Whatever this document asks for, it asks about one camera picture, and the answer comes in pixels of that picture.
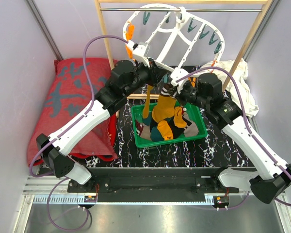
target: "wooden frame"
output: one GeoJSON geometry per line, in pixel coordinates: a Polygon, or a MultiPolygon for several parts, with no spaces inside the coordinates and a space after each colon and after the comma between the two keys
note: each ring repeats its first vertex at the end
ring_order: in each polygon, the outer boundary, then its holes
{"type": "MultiPolygon", "coordinates": [[[[259,25],[261,24],[264,16],[266,15],[271,3],[273,0],[94,0],[97,10],[97,15],[101,27],[101,31],[103,35],[107,34],[106,25],[103,19],[102,10],[101,10],[101,3],[165,3],[165,4],[174,4],[174,3],[194,3],[194,4],[262,4],[261,11],[259,12],[256,20],[254,21],[236,59],[235,62],[229,71],[232,75],[234,74],[239,62],[241,61],[242,57],[244,56],[246,50],[248,49],[259,25]]],[[[113,58],[112,53],[109,45],[108,39],[105,40],[105,46],[107,50],[107,55],[110,63],[110,67],[113,68],[113,58]]],[[[226,89],[230,78],[227,77],[224,84],[223,84],[223,91],[226,89]]],[[[133,94],[129,96],[129,99],[145,99],[146,95],[144,94],[133,94]]],[[[152,95],[150,96],[151,99],[156,99],[157,97],[152,95]]]]}

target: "black marble surface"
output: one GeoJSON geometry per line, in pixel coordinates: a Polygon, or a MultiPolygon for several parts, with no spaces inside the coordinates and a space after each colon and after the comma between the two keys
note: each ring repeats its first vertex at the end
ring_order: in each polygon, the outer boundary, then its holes
{"type": "MultiPolygon", "coordinates": [[[[190,72],[197,67],[185,68],[190,72]]],[[[146,87],[136,93],[146,93],[146,87]]],[[[159,88],[155,88],[154,93],[159,93],[159,88]]],[[[236,143],[208,121],[203,109],[201,113],[208,132],[207,137],[158,147],[137,148],[130,108],[144,103],[145,100],[128,100],[120,110],[114,144],[118,158],[110,163],[96,157],[88,158],[85,160],[87,167],[253,166],[236,143]]]]}

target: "metal rod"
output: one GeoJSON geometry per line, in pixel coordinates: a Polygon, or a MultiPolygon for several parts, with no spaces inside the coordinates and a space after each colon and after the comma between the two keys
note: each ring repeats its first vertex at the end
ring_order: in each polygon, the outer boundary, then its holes
{"type": "MultiPolygon", "coordinates": [[[[169,8],[100,8],[101,11],[181,11],[180,9],[169,8]]],[[[187,12],[261,12],[261,9],[185,9],[187,12]]]]}
{"type": "Polygon", "coordinates": [[[38,7],[35,4],[34,0],[25,0],[25,1],[26,1],[27,5],[28,5],[30,11],[32,12],[33,16],[35,17],[35,19],[36,19],[36,21],[37,21],[42,33],[45,36],[45,39],[47,40],[49,46],[51,47],[56,59],[59,60],[59,61],[63,60],[64,58],[63,58],[62,54],[60,53],[60,51],[59,51],[59,49],[58,49],[58,47],[57,47],[52,35],[50,34],[49,29],[47,28],[47,26],[46,26],[46,24],[45,24],[45,22],[44,22],[44,20],[43,20],[43,18],[41,16],[39,10],[38,10],[38,7]]]}

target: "metal floor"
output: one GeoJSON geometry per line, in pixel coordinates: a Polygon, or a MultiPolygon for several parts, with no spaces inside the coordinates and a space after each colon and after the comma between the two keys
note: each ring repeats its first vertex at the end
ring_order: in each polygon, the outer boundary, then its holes
{"type": "MultiPolygon", "coordinates": [[[[231,197],[233,206],[242,199],[231,197]]],[[[72,205],[50,206],[53,218],[72,205]]],[[[192,206],[96,205],[90,209],[90,221],[83,233],[283,233],[274,203],[263,204],[249,196],[243,206],[229,211],[206,211],[192,206]]],[[[56,223],[65,228],[80,226],[86,217],[80,209],[73,210],[56,223]]],[[[49,223],[45,204],[32,205],[26,233],[63,232],[49,223]]]]}

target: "teal clip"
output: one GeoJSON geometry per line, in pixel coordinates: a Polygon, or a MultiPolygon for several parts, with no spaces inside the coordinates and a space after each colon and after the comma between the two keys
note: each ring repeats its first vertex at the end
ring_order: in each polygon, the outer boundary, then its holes
{"type": "Polygon", "coordinates": [[[168,75],[165,74],[165,75],[163,76],[163,79],[164,79],[164,83],[167,83],[167,81],[168,81],[168,75]]]}
{"type": "Polygon", "coordinates": [[[213,32],[211,38],[210,38],[210,41],[209,41],[209,45],[212,45],[213,43],[215,43],[218,39],[216,40],[213,40],[214,39],[214,35],[215,35],[215,31],[213,32]]]}
{"type": "Polygon", "coordinates": [[[194,30],[194,28],[196,28],[197,25],[195,25],[194,27],[192,27],[192,23],[193,23],[193,19],[191,18],[191,22],[190,22],[190,25],[188,27],[188,33],[190,33],[191,31],[194,30]]]}
{"type": "Polygon", "coordinates": [[[144,25],[146,25],[147,21],[149,20],[150,14],[151,14],[150,12],[147,13],[147,14],[146,14],[146,12],[144,12],[144,20],[143,20],[144,21],[144,25]]]}
{"type": "Polygon", "coordinates": [[[220,41],[217,47],[215,48],[214,54],[217,54],[218,52],[220,52],[221,48],[222,48],[222,41],[220,41]]]}
{"type": "Polygon", "coordinates": [[[205,27],[206,27],[206,26],[203,27],[203,30],[202,30],[202,32],[200,33],[200,36],[199,36],[199,39],[200,39],[200,40],[201,40],[202,38],[204,38],[206,35],[209,34],[209,31],[206,32],[206,33],[204,33],[205,27]]]}
{"type": "Polygon", "coordinates": [[[169,16],[168,16],[168,18],[166,19],[165,23],[169,23],[169,16]]]}

